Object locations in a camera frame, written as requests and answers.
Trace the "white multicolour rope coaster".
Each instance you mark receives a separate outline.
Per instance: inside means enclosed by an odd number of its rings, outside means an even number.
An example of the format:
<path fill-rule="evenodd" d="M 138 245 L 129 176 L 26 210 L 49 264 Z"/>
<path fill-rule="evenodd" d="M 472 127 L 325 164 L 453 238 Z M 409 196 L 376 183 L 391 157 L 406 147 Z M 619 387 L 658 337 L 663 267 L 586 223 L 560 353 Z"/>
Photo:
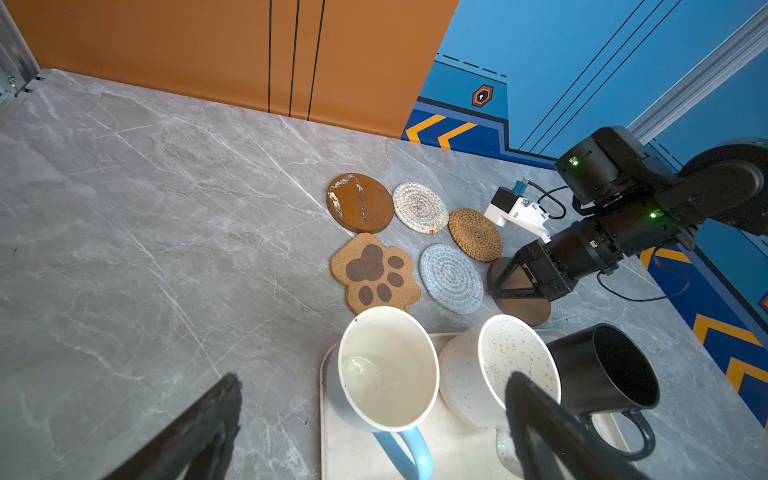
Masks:
<path fill-rule="evenodd" d="M 445 203 L 433 190 L 422 184 L 401 183 L 394 189 L 392 200 L 398 219 L 417 233 L 433 235 L 448 224 L 449 214 Z"/>

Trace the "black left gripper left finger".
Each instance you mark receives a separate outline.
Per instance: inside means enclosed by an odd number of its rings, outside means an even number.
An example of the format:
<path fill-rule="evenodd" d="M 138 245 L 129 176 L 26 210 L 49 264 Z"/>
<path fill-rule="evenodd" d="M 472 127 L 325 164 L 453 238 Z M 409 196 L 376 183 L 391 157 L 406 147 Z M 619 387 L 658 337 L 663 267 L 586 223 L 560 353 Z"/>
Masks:
<path fill-rule="evenodd" d="M 224 375 L 108 479 L 223 479 L 240 431 L 242 384 Z"/>

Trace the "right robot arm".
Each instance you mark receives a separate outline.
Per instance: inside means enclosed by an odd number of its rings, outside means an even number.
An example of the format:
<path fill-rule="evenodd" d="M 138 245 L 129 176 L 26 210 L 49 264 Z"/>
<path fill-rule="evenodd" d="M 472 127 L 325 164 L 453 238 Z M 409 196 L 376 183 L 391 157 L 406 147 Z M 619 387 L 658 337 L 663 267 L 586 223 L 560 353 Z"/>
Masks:
<path fill-rule="evenodd" d="M 570 149 L 555 170 L 582 215 L 547 240 L 520 248 L 488 271 L 496 300 L 557 300 L 625 257 L 680 243 L 693 249 L 707 219 L 767 232 L 767 142 L 736 139 L 672 172 L 627 129 L 603 127 Z"/>

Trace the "plain brown wooden round coaster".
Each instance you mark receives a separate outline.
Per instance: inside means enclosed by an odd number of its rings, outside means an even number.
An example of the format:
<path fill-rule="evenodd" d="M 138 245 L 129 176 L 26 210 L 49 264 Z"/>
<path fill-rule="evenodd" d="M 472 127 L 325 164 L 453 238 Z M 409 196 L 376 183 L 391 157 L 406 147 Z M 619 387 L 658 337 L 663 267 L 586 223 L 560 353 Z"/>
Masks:
<path fill-rule="evenodd" d="M 499 278 L 502 270 L 510 263 L 510 257 L 500 257 L 493 262 L 487 272 L 487 285 L 491 288 Z M 532 284 L 524 271 L 517 268 L 502 285 L 502 289 L 529 288 Z M 549 301 L 543 298 L 535 299 L 497 299 L 491 295 L 496 306 L 504 314 L 523 320 L 532 327 L 538 327 L 547 322 L 551 316 L 552 307 Z"/>

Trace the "scratched brown wooden round coaster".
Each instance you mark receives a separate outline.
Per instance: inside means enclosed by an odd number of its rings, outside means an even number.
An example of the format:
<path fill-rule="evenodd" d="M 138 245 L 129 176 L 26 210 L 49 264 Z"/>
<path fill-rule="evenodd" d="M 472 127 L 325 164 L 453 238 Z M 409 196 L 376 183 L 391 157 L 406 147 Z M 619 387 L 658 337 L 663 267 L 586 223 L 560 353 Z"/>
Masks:
<path fill-rule="evenodd" d="M 379 233 L 394 217 L 390 192 L 361 173 L 344 173 L 334 178 L 328 185 L 326 202 L 333 219 L 353 233 Z"/>

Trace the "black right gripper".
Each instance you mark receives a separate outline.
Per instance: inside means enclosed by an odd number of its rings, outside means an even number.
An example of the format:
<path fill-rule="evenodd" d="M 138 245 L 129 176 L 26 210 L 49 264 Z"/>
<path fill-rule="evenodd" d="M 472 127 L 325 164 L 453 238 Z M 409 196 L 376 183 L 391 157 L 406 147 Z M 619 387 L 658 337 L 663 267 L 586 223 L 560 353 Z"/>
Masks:
<path fill-rule="evenodd" d="M 563 230 L 548 243 L 532 241 L 491 265 L 489 292 L 494 299 L 554 301 L 600 270 L 599 248 L 600 236 L 587 230 Z"/>

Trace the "light blue woven coaster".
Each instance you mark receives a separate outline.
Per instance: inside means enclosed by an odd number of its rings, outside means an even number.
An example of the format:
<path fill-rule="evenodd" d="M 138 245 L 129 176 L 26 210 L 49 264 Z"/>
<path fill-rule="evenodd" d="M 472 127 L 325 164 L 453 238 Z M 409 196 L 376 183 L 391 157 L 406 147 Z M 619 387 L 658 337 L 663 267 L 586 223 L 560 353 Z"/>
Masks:
<path fill-rule="evenodd" d="M 469 315 L 480 307 L 484 295 L 481 277 L 460 249 L 429 245 L 420 256 L 419 273 L 429 295 L 443 308 Z"/>

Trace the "woven rattan round coaster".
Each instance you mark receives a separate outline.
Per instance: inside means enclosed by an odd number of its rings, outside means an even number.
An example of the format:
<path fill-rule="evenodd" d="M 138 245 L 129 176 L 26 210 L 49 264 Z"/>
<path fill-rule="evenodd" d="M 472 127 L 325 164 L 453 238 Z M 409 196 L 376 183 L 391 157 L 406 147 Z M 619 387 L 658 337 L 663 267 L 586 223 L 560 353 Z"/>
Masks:
<path fill-rule="evenodd" d="M 492 263 L 501 257 L 501 235 L 482 213 L 470 208 L 457 209 L 449 215 L 448 227 L 455 243 L 472 259 Z"/>

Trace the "cork paw print coaster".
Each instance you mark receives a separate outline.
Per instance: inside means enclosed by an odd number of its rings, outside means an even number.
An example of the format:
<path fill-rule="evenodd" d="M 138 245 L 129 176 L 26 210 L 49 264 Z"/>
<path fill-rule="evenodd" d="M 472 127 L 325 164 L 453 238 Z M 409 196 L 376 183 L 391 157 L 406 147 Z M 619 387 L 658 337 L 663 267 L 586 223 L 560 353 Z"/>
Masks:
<path fill-rule="evenodd" d="M 370 233 L 356 235 L 336 253 L 330 270 L 346 288 L 346 303 L 355 314 L 377 306 L 408 312 L 421 297 L 411 258 Z"/>

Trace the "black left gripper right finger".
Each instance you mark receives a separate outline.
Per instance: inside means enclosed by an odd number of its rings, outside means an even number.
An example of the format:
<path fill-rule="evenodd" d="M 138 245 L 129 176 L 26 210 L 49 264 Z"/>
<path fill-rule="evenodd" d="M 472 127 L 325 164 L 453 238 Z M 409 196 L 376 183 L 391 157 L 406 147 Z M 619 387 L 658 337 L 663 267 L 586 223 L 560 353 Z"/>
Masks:
<path fill-rule="evenodd" d="M 517 371 L 505 389 L 506 416 L 525 479 L 644 479 L 545 391 Z"/>

